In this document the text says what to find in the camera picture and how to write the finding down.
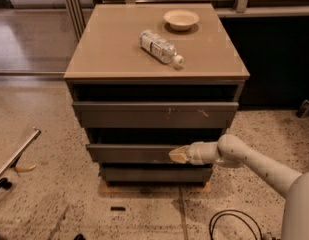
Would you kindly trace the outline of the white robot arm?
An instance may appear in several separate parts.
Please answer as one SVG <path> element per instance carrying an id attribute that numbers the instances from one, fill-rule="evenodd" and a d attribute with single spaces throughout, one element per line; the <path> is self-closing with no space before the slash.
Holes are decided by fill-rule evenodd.
<path id="1" fill-rule="evenodd" d="M 309 240 L 309 172 L 300 173 L 261 154 L 231 134 L 216 142 L 194 142 L 169 152 L 172 161 L 223 167 L 245 165 L 285 199 L 282 240 Z"/>

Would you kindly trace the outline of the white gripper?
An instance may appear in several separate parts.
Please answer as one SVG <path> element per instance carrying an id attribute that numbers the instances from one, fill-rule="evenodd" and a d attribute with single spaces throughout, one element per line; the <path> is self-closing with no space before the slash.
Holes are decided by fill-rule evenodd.
<path id="1" fill-rule="evenodd" d="M 178 147 L 169 152 L 172 161 L 180 164 L 189 162 L 193 165 L 215 163 L 219 158 L 216 142 L 195 142 L 187 146 Z"/>

